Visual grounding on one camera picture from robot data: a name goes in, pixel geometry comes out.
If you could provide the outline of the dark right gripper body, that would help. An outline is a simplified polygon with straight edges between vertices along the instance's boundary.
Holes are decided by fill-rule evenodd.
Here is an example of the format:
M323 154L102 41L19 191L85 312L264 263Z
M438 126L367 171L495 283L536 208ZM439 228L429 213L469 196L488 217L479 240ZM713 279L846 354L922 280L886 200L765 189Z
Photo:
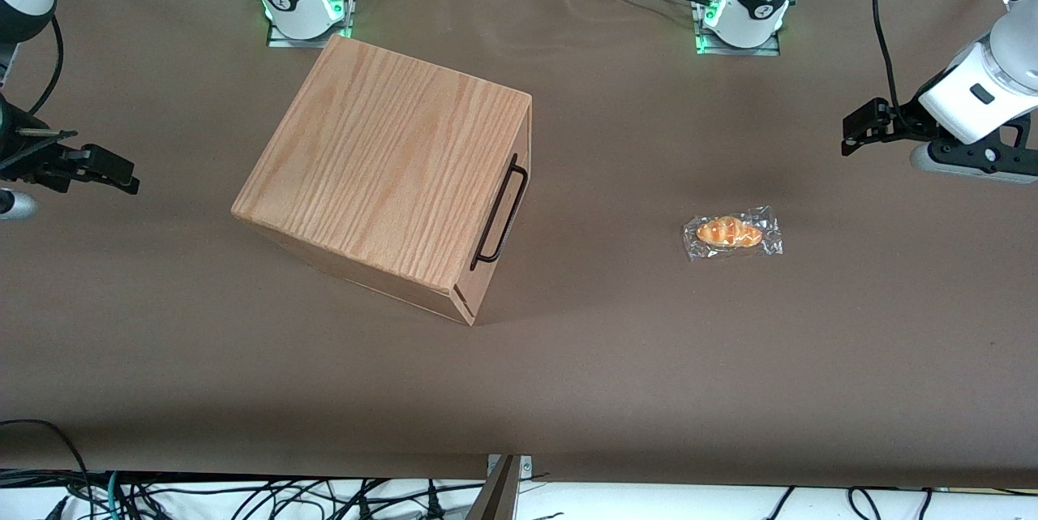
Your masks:
M15 183L20 177L26 175L26 157L19 159L15 164L4 165L4 161L18 155L22 150L32 147L37 138L21 135L19 131L24 129L37 129L37 118L32 114L27 114L25 110L12 105L4 95L1 95L1 177L8 183Z

